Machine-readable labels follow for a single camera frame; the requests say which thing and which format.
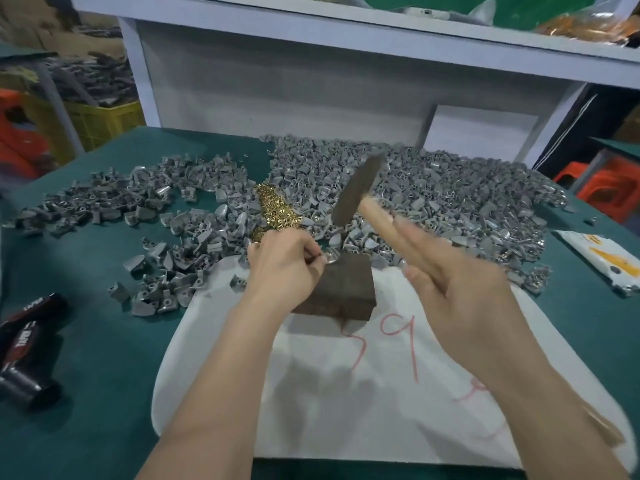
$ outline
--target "package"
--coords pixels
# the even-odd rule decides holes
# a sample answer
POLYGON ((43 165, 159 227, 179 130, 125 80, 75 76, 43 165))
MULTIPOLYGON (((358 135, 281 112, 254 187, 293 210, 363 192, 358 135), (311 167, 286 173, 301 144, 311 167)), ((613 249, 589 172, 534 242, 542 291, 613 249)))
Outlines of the package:
POLYGON ((612 45, 626 45, 629 37, 640 31, 640 17, 626 20, 613 13, 600 13, 593 7, 564 13, 540 24, 536 32, 612 45))
POLYGON ((624 296, 640 291, 640 260, 617 242, 596 234, 564 230, 554 232, 608 277, 613 288, 624 296))

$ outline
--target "right hand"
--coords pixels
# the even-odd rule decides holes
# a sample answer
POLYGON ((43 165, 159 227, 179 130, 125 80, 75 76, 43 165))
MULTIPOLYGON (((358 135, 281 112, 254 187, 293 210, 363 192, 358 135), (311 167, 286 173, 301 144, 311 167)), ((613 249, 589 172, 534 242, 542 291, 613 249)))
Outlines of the right hand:
POLYGON ((450 357, 490 390, 525 388, 551 367, 500 266, 468 256, 403 217, 394 226, 424 259, 404 275, 450 357))

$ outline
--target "yellow crate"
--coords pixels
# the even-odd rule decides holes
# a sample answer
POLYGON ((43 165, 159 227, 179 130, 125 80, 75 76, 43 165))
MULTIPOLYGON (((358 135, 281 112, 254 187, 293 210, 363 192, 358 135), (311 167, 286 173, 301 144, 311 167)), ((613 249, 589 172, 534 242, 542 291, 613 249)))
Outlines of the yellow crate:
MULTIPOLYGON (((60 165, 73 160, 73 149, 53 106, 29 94, 24 95, 22 104, 27 117, 36 124, 38 133, 46 138, 55 160, 60 165)), ((145 125, 139 101, 110 108, 66 102, 65 107, 87 152, 136 126, 145 125)))

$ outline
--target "hammer head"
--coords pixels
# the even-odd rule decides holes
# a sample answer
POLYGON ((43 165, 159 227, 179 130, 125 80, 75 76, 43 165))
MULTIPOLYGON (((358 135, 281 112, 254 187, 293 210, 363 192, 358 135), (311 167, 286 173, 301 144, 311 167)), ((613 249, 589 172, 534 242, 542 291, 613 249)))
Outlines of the hammer head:
POLYGON ((345 227, 356 213, 362 196, 371 190, 376 174, 384 161, 384 155, 370 155, 367 161, 358 167, 338 197, 331 214, 333 224, 345 227))

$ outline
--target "shelf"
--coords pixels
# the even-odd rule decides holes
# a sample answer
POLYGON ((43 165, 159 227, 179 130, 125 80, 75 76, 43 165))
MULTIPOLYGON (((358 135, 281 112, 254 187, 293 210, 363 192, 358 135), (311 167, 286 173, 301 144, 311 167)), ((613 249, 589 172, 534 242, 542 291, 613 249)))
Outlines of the shelf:
POLYGON ((73 0, 149 22, 640 89, 640 51, 310 0, 73 0))

